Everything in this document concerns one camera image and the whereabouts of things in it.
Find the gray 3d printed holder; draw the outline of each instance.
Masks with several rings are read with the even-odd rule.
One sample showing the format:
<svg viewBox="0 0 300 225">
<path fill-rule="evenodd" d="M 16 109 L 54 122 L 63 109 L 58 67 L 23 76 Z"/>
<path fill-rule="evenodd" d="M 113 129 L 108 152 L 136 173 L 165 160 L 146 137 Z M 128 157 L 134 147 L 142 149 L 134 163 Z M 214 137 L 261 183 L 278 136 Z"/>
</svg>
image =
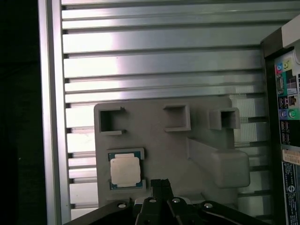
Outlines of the gray 3d printed holder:
<svg viewBox="0 0 300 225">
<path fill-rule="evenodd" d="M 191 201 L 203 194 L 223 204 L 248 185 L 248 157 L 233 150 L 239 113 L 227 97 L 102 102 L 94 116 L 99 206 L 150 196 L 151 179 L 168 178 Z"/>
<path fill-rule="evenodd" d="M 250 184 L 249 158 L 245 152 L 220 150 L 187 138 L 187 157 L 210 173 L 219 188 L 246 187 Z"/>
</svg>

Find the screw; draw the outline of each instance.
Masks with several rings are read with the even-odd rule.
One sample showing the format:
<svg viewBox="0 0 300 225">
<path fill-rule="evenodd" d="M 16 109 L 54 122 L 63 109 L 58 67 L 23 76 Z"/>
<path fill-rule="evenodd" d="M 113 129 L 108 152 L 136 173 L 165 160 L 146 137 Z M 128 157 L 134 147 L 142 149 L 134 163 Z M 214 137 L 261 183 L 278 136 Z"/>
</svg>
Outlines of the screw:
<svg viewBox="0 0 300 225">
<path fill-rule="evenodd" d="M 173 201 L 174 203 L 179 203 L 179 202 L 180 202 L 180 199 L 179 199 L 179 198 L 174 198 L 172 201 Z"/>
<path fill-rule="evenodd" d="M 212 204 L 210 204 L 210 203 L 205 203 L 205 204 L 204 204 L 204 207 L 207 208 L 207 209 L 210 209 L 210 208 L 212 208 Z"/>
<path fill-rule="evenodd" d="M 121 203 L 121 204 L 118 205 L 118 207 L 119 207 L 119 208 L 125 208 L 125 207 L 126 207 L 126 204 Z"/>
</svg>

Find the gray bracket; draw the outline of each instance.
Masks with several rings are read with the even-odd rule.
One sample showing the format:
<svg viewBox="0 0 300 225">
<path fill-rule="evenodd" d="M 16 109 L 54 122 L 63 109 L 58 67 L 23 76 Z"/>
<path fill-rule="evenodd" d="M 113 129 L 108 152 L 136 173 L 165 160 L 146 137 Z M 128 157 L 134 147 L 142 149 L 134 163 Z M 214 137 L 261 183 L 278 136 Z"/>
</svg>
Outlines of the gray bracket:
<svg viewBox="0 0 300 225">
<path fill-rule="evenodd" d="M 208 111 L 208 122 L 209 129 L 240 129 L 240 112 L 238 108 L 210 110 Z"/>
<path fill-rule="evenodd" d="M 169 127 L 165 127 L 165 132 L 189 131 L 191 130 L 191 119 L 188 104 L 166 104 L 164 110 L 167 112 L 172 122 Z"/>
<path fill-rule="evenodd" d="M 187 157 L 212 175 L 219 188 L 241 188 L 250 184 L 249 158 L 239 150 L 219 150 L 187 139 Z"/>
</svg>

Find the rectangular slot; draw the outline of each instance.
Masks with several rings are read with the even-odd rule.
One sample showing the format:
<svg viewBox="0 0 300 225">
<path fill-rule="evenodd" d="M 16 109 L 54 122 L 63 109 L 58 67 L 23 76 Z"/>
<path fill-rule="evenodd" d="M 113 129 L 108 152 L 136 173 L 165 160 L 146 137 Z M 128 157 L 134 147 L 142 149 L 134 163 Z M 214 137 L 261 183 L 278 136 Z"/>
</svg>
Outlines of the rectangular slot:
<svg viewBox="0 0 300 225">
<path fill-rule="evenodd" d="M 286 134 L 285 134 L 285 133 L 282 133 L 282 134 L 281 134 L 281 143 L 282 143 L 282 144 L 285 144 L 285 143 L 286 143 Z"/>
<path fill-rule="evenodd" d="M 116 117 L 124 113 L 124 108 L 116 108 L 99 111 L 100 133 L 102 135 L 121 135 L 125 132 L 116 123 Z"/>
<path fill-rule="evenodd" d="M 292 95 L 288 97 L 288 105 L 295 106 L 297 102 L 296 95 Z"/>
<path fill-rule="evenodd" d="M 282 131 L 285 131 L 285 121 L 280 122 L 280 128 Z"/>
<path fill-rule="evenodd" d="M 237 111 L 223 111 L 221 112 L 221 124 L 223 128 L 237 128 Z"/>
<path fill-rule="evenodd" d="M 291 143 L 290 134 L 286 134 L 286 142 L 287 143 Z"/>
<path fill-rule="evenodd" d="M 166 132 L 191 130 L 189 106 L 186 104 L 165 105 L 167 113 Z"/>
<path fill-rule="evenodd" d="M 285 122 L 285 128 L 286 128 L 287 131 L 290 130 L 290 124 L 289 124 L 289 121 L 286 121 L 286 122 Z"/>
</svg>

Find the metal frame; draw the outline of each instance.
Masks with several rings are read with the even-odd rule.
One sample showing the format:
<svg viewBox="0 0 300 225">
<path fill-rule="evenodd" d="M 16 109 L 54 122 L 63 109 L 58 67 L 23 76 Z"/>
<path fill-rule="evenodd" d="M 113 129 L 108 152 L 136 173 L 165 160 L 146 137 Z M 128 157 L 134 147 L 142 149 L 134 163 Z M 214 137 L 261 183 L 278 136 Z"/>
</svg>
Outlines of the metal frame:
<svg viewBox="0 0 300 225">
<path fill-rule="evenodd" d="M 276 224 L 286 224 L 285 214 L 285 193 L 282 171 L 282 152 L 280 143 L 280 131 L 278 129 L 279 117 L 277 112 L 277 89 L 274 70 L 274 59 L 284 55 L 294 49 L 294 47 L 284 48 L 282 28 L 273 32 L 261 42 L 262 64 L 265 69 L 268 118 L 270 125 L 270 146 L 271 146 L 271 171 L 272 171 L 272 196 L 273 215 Z"/>
<path fill-rule="evenodd" d="M 60 225 L 71 219 L 60 0 L 39 0 L 38 13 L 47 222 Z"/>
</svg>

